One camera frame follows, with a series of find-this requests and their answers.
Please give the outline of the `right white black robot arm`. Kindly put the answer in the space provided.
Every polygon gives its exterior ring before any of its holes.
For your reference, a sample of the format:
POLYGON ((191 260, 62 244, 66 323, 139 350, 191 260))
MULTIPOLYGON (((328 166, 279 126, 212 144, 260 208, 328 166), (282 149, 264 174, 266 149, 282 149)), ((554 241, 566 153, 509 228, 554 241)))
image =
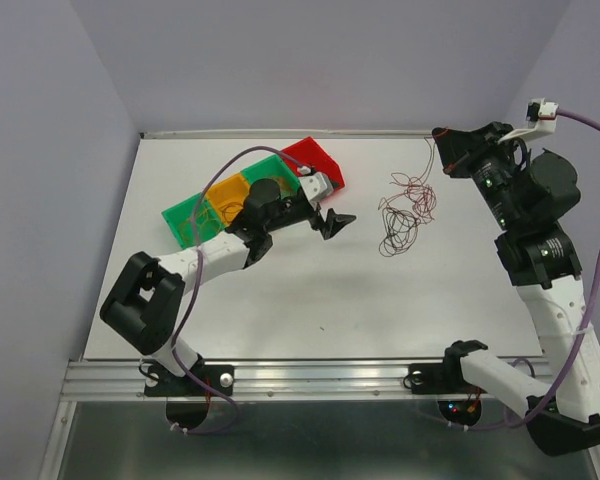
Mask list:
POLYGON ((577 172, 545 150, 531 157, 508 124, 473 131, 432 131, 443 171, 470 179, 502 230, 495 245, 528 310, 554 381, 544 384, 477 341, 445 350, 440 382, 477 387, 499 400, 544 454, 557 457, 600 445, 600 344, 591 325, 594 295, 584 291, 574 244, 559 220, 580 201, 577 172))

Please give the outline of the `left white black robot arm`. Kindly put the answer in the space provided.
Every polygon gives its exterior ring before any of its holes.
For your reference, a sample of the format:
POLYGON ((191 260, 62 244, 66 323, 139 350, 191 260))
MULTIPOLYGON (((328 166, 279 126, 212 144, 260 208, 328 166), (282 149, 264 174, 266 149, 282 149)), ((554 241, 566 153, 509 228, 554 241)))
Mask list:
POLYGON ((306 222, 323 239, 333 238, 356 217, 333 209, 321 213, 320 201, 332 192, 322 173, 303 177, 288 197, 274 180, 256 181, 229 226, 213 238, 166 256, 132 255, 106 296, 100 319, 166 369, 179 393, 195 392, 202 384, 202 357, 176 326, 183 297, 196 297, 204 283, 259 262, 273 246, 274 231, 306 222))

